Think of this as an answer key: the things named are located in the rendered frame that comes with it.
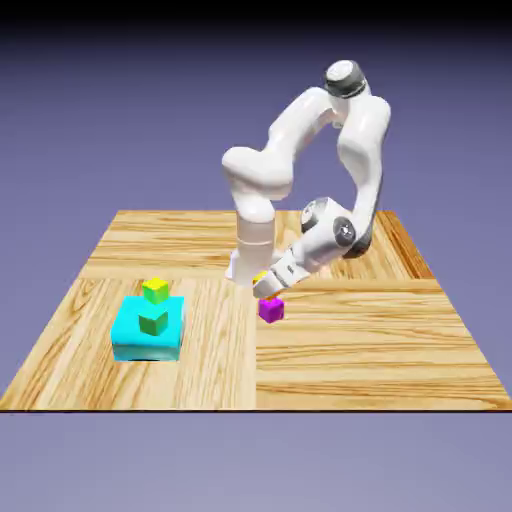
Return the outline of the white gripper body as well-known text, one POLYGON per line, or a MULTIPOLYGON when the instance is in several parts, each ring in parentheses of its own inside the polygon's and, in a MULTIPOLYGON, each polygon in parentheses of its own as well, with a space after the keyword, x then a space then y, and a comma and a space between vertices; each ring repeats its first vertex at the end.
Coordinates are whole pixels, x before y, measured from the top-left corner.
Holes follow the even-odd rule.
POLYGON ((271 299, 286 288, 286 282, 276 270, 260 272, 253 278, 252 291, 256 299, 271 299))

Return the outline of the small magenta cube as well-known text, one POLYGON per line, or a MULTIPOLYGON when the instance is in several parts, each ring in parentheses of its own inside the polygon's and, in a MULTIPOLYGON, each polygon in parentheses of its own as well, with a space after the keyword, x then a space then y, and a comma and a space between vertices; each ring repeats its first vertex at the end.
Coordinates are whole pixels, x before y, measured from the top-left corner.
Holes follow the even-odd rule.
POLYGON ((284 302, 279 297, 260 299, 258 315, 267 323, 274 323, 284 317, 284 302))

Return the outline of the small yellow cube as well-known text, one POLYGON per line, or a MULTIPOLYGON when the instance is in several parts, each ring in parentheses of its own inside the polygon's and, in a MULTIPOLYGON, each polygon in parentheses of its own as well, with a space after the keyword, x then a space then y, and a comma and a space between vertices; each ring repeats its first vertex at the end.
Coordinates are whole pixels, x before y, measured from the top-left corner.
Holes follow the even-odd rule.
POLYGON ((144 298, 155 305, 166 301, 169 297, 169 283, 158 277, 144 281, 142 290, 144 298))

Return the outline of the small green cube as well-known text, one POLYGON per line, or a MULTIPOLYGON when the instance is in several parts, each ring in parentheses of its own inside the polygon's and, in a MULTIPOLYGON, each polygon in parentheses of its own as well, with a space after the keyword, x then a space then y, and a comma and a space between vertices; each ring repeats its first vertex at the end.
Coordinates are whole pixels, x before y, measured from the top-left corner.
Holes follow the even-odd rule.
POLYGON ((142 333, 159 336, 168 326, 168 311, 159 305, 144 306, 138 313, 138 322, 142 333))

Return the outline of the large cyan box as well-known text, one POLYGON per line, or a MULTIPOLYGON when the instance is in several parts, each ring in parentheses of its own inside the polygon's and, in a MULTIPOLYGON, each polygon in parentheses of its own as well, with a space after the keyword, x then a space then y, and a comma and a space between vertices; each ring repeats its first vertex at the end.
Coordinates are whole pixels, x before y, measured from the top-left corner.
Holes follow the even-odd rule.
POLYGON ((177 361, 185 323, 184 298, 171 296, 158 304, 168 311, 168 326, 159 336, 142 333, 138 313, 150 303, 143 296, 123 299, 110 331, 114 359, 117 361, 177 361))

